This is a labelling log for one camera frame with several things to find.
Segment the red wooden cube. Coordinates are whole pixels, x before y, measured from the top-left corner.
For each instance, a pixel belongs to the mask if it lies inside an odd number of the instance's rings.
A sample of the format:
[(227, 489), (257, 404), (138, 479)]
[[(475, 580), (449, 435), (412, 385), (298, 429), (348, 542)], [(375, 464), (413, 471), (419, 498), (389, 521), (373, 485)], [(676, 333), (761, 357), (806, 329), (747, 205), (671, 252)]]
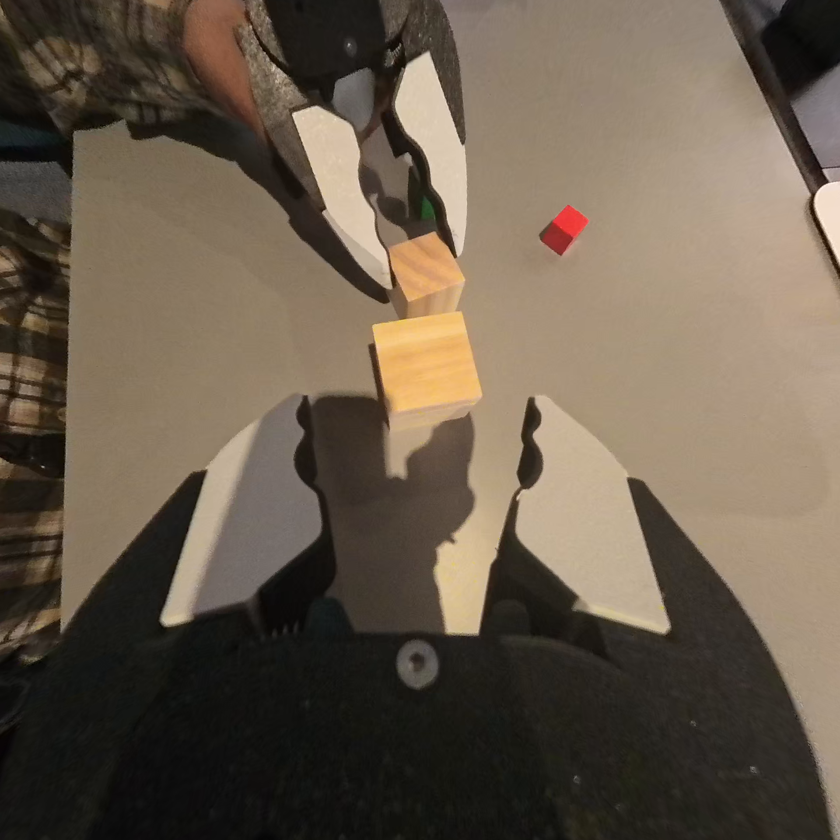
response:
[(555, 255), (563, 256), (578, 240), (589, 223), (588, 216), (568, 204), (541, 231), (539, 240)]

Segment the large plain wooden cube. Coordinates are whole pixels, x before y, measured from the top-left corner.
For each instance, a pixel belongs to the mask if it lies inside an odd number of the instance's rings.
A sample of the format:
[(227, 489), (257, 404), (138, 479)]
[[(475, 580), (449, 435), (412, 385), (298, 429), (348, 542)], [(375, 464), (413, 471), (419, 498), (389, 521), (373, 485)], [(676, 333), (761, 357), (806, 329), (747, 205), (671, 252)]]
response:
[(482, 387), (461, 311), (376, 323), (374, 356), (391, 431), (464, 417)]

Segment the dark grey desk panel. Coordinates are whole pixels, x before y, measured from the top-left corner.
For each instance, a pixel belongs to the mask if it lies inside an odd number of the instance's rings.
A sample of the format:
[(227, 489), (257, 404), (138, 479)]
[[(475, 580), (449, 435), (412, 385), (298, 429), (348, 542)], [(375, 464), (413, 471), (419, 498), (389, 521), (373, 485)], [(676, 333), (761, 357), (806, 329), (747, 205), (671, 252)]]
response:
[(788, 96), (761, 43), (782, 1), (720, 1), (794, 162), (811, 193), (839, 180), (839, 63), (802, 92)]

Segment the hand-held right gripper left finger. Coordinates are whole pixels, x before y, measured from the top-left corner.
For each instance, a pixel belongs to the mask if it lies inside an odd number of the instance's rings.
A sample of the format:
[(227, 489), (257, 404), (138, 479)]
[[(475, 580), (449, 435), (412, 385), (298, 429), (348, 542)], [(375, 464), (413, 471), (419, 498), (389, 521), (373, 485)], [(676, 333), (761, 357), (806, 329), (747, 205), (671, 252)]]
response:
[(206, 468), (162, 626), (242, 609), (258, 627), (301, 627), (335, 577), (317, 472), (306, 395), (231, 438)]

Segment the teal blue object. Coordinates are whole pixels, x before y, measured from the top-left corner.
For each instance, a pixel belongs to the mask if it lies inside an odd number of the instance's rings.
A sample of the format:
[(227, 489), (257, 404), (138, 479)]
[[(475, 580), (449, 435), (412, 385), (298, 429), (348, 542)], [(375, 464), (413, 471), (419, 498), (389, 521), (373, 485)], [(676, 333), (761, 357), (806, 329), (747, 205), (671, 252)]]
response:
[(58, 163), (71, 167), (72, 142), (51, 130), (2, 120), (1, 162)]

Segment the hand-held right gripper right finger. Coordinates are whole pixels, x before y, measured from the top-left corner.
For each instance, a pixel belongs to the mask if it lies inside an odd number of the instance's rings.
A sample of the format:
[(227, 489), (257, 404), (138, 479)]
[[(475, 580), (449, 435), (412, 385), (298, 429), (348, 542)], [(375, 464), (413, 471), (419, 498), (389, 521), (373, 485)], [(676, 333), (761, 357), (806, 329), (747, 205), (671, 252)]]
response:
[(531, 396), (500, 561), (552, 618), (586, 616), (666, 636), (671, 623), (614, 454), (548, 396)]

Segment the white rounded base plate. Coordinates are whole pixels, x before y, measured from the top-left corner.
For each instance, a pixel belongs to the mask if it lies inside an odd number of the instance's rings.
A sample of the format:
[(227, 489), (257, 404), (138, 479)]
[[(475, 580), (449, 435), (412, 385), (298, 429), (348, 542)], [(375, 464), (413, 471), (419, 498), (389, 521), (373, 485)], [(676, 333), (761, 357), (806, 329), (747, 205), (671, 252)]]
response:
[(812, 214), (832, 262), (839, 271), (839, 182), (827, 182), (812, 197)]

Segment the green wooden cube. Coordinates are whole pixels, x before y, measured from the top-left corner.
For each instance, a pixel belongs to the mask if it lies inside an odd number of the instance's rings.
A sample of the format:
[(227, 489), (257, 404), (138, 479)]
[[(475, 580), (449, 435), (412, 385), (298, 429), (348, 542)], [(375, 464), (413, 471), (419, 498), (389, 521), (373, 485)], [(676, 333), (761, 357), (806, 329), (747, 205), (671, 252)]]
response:
[(420, 221), (436, 222), (434, 205), (428, 197), (426, 187), (422, 183), (415, 166), (411, 166), (408, 171), (406, 200), (411, 218)]

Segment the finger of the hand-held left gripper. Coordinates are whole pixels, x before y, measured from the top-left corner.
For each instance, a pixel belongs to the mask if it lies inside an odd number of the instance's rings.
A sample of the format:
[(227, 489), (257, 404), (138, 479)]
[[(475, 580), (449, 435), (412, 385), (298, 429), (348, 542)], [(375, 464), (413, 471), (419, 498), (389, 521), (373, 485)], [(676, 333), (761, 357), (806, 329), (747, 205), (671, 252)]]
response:
[(387, 115), (432, 200), (438, 233), (460, 257), (468, 215), (466, 144), (459, 137), (430, 51), (409, 59), (402, 68)]
[(319, 105), (292, 115), (323, 203), (322, 216), (362, 270), (392, 289), (392, 270), (375, 211), (361, 187), (361, 149), (354, 126)]

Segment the person's left hand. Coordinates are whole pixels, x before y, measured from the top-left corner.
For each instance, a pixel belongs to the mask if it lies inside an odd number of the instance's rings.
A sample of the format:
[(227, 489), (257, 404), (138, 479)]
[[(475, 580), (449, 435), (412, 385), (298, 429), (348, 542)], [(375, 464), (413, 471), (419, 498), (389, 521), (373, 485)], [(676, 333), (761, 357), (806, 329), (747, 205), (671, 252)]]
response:
[(188, 63), (210, 99), (267, 145), (268, 136), (238, 42), (238, 31), (247, 23), (243, 2), (191, 2), (183, 19), (182, 42)]

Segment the person's left forearm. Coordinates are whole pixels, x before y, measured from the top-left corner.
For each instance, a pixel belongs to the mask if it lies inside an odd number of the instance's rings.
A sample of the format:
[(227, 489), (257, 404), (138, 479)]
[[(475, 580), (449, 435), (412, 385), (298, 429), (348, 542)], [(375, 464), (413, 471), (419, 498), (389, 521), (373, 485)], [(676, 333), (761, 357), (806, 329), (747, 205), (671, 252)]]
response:
[(2, 120), (68, 136), (224, 115), (183, 49), (189, 1), (2, 1)]

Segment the black stand post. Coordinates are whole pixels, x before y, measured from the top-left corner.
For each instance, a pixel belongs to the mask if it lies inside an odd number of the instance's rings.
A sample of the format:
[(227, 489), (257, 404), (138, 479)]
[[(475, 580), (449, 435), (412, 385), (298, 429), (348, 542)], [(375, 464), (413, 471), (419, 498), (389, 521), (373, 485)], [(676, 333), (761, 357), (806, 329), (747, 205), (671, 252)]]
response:
[(786, 1), (760, 40), (782, 88), (793, 97), (839, 63), (839, 2)]

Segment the medium plain wooden cube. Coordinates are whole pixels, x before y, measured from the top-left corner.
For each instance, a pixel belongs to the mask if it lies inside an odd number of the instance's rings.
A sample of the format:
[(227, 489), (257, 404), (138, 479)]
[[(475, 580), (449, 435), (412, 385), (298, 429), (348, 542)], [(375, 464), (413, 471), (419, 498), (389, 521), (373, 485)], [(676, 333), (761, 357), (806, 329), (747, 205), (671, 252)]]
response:
[(399, 319), (456, 312), (466, 279), (437, 232), (387, 249), (393, 287), (388, 293)]

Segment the person's plaid shirt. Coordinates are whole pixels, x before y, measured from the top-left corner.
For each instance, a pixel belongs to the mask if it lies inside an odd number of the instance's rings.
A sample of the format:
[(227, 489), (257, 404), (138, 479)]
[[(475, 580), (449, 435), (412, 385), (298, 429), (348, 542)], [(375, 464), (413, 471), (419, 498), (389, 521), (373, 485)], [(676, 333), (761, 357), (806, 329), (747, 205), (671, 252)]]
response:
[(2, 210), (1, 650), (58, 634), (70, 227)]

